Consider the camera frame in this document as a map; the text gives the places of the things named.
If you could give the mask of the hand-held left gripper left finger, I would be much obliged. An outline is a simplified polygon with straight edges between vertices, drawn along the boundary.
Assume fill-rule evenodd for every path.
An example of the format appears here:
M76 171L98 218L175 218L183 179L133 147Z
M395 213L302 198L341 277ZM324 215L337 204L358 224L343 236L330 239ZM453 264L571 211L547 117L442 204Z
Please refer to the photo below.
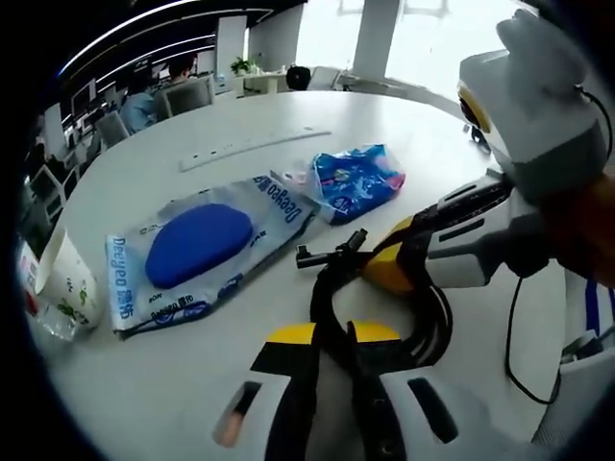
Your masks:
M303 460L316 409L316 325L268 335L212 432L220 460Z

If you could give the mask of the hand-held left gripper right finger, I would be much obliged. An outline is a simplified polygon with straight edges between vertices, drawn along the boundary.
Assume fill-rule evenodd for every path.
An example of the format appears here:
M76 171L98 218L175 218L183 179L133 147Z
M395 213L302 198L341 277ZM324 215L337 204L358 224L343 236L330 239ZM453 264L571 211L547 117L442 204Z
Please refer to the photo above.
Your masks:
M479 460L480 401L420 367L393 329L350 321L353 407L367 460Z

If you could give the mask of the person's right hand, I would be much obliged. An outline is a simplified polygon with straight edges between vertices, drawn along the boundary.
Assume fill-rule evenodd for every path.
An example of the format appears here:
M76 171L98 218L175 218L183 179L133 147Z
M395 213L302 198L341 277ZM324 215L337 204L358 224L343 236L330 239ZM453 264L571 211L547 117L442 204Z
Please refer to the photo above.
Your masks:
M614 178L601 174L541 206L555 258L586 279L614 286Z

